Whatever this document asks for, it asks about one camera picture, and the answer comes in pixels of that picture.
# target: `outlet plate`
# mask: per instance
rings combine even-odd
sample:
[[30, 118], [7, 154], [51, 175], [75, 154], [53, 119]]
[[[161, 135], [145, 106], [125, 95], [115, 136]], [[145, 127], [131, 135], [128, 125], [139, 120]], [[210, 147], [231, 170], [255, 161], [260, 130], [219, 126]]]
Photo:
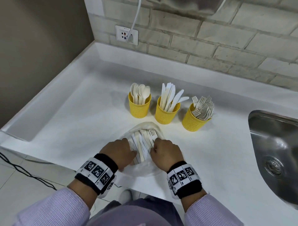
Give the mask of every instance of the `outlet plate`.
[[[130, 31], [130, 28], [115, 25], [115, 30], [116, 30], [116, 39], [118, 41], [126, 42], [126, 40], [128, 38], [127, 35]], [[139, 32], [137, 30], [133, 29], [131, 36], [133, 37], [133, 40], [130, 42], [127, 42], [127, 43], [137, 46], [138, 42], [139, 42]]]

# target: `sink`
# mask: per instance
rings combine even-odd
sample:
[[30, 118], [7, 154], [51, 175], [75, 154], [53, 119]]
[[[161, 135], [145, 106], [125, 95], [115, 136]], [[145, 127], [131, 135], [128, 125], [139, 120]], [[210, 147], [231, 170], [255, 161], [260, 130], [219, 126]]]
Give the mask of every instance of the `sink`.
[[249, 114], [248, 123], [264, 181], [298, 210], [298, 120], [258, 110]]

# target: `purple sleeve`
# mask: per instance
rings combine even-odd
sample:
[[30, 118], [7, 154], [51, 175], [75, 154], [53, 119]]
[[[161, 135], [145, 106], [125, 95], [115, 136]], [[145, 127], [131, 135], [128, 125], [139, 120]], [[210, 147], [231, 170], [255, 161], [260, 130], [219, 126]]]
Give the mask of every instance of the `purple sleeve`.
[[63, 188], [19, 212], [14, 226], [83, 226], [89, 217], [84, 201]]
[[189, 207], [187, 226], [243, 226], [244, 224], [212, 195], [205, 195]]

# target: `yellow cup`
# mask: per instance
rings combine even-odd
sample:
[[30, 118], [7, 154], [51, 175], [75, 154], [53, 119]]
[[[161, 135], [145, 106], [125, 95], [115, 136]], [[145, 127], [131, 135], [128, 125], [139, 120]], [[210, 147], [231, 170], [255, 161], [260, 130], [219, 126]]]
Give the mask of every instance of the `yellow cup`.
[[194, 117], [194, 115], [191, 113], [195, 107], [193, 106], [193, 103], [190, 105], [188, 111], [186, 112], [184, 119], [182, 120], [182, 125], [185, 129], [191, 132], [198, 131], [203, 125], [205, 125], [207, 121], [202, 121]]
[[165, 112], [162, 110], [159, 106], [161, 97], [157, 100], [157, 106], [156, 106], [156, 112], [155, 112], [155, 118], [160, 124], [169, 124], [173, 118], [175, 117], [177, 111], [180, 108], [180, 103], [176, 104], [174, 107], [173, 112]]
[[147, 115], [150, 101], [151, 101], [151, 94], [149, 95], [149, 97], [147, 97], [145, 104], [143, 105], [134, 104], [133, 98], [130, 92], [128, 94], [128, 100], [129, 100], [129, 108], [132, 116], [134, 116], [135, 118], [144, 118]]

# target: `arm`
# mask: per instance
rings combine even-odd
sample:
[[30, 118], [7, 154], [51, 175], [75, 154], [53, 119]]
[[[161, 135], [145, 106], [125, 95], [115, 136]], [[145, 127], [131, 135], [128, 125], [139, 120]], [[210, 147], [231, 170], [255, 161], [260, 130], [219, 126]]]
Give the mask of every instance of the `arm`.
[[[186, 164], [180, 148], [169, 140], [157, 138], [151, 149], [153, 162], [169, 173]], [[184, 208], [186, 224], [189, 226], [242, 226], [234, 214], [202, 188], [199, 180], [182, 186], [177, 191]]]
[[[127, 139], [116, 140], [104, 146], [100, 154], [104, 154], [114, 165], [113, 173], [123, 169], [136, 156], [130, 151]], [[90, 217], [98, 191], [74, 179], [67, 188], [54, 192], [47, 198], [33, 204], [17, 214], [14, 226], [84, 226]]]

